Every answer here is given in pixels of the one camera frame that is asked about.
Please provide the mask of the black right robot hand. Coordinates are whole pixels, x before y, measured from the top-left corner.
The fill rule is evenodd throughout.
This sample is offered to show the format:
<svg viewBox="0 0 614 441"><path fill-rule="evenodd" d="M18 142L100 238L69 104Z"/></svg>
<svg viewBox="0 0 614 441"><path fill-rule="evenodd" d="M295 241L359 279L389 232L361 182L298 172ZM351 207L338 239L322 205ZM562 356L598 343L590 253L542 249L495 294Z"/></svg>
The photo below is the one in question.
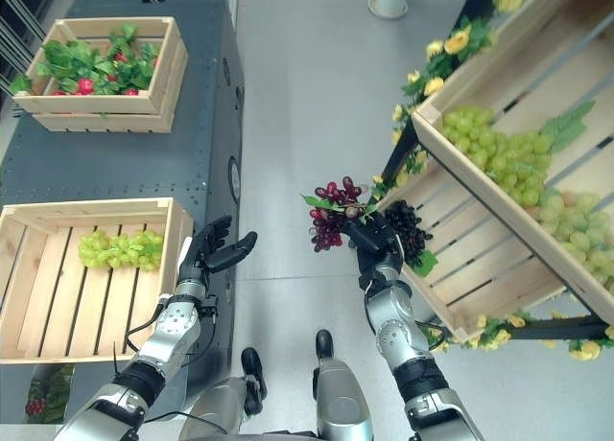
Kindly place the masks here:
<svg viewBox="0 0 614 441"><path fill-rule="evenodd" d="M402 244L384 217L374 212L362 222L347 220L342 232L354 243L359 271L362 275L381 273L385 278L397 278L405 262Z"/></svg>

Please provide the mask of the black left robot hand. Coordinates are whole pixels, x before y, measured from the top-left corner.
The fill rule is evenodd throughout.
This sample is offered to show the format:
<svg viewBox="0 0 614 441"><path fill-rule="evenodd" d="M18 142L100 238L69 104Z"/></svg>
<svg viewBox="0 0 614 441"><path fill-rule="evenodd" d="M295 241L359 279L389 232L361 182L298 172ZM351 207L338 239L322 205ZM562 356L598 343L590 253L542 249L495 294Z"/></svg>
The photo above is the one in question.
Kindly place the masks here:
<svg viewBox="0 0 614 441"><path fill-rule="evenodd" d="M231 221L229 215L213 220L192 237L178 266L178 283L206 285L210 274L234 267L249 255L257 242L257 233L250 231L236 243L226 244Z"/></svg>

